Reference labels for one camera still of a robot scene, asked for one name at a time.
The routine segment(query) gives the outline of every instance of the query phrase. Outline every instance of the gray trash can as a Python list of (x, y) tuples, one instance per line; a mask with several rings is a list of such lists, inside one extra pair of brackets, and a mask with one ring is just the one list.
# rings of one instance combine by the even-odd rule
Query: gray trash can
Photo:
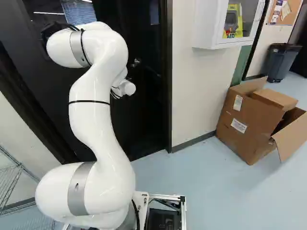
[(281, 82), (302, 46), (274, 43), (270, 45), (267, 62), (268, 82)]

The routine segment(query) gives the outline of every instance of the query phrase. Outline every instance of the bulletin board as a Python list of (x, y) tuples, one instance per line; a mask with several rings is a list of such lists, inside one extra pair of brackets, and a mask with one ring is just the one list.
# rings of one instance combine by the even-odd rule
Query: bulletin board
[(273, 0), (267, 24), (294, 25), (303, 0)]

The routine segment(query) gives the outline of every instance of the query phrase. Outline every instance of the aed cabinet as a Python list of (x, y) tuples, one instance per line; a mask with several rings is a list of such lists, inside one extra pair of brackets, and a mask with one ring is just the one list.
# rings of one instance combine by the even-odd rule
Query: aed cabinet
[(219, 49), (253, 44), (265, 0), (195, 0), (192, 46)]

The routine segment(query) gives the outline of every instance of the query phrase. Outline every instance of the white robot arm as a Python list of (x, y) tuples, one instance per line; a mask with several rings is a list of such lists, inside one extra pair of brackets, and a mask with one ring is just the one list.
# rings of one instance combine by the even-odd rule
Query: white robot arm
[(87, 145), (97, 162), (62, 165), (40, 181), (35, 199), (53, 219), (104, 230), (120, 227), (135, 192), (135, 174), (120, 147), (111, 123), (110, 90), (131, 95), (135, 86), (125, 80), (128, 49), (124, 39), (106, 24), (95, 22), (64, 29), (47, 42), (57, 64), (91, 66), (71, 87), (69, 119), (74, 135)]

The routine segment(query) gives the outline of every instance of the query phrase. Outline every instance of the baseboard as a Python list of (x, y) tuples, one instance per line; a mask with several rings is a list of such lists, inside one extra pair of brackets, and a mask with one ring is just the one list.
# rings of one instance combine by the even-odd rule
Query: baseboard
[(258, 75), (254, 75), (254, 76), (249, 76), (249, 77), (245, 77), (244, 81), (253, 80), (253, 79), (257, 79), (257, 78), (263, 78), (265, 76), (267, 76), (267, 74), (258, 74)]
[(179, 145), (176, 145), (176, 146), (172, 147), (172, 153), (178, 152), (179, 150), (185, 149), (186, 147), (194, 145), (194, 144), (196, 144), (198, 142), (201, 142), (201, 141), (203, 141), (205, 139), (208, 139), (208, 138), (211, 138), (213, 136), (215, 136), (215, 131), (212, 131), (210, 133), (206, 133), (206, 134), (204, 134), (204, 135), (202, 135), (202, 136), (200, 136), (198, 138), (194, 138), (192, 140), (188, 140), (188, 141), (186, 141), (186, 142), (184, 142), (182, 144), (179, 144)]

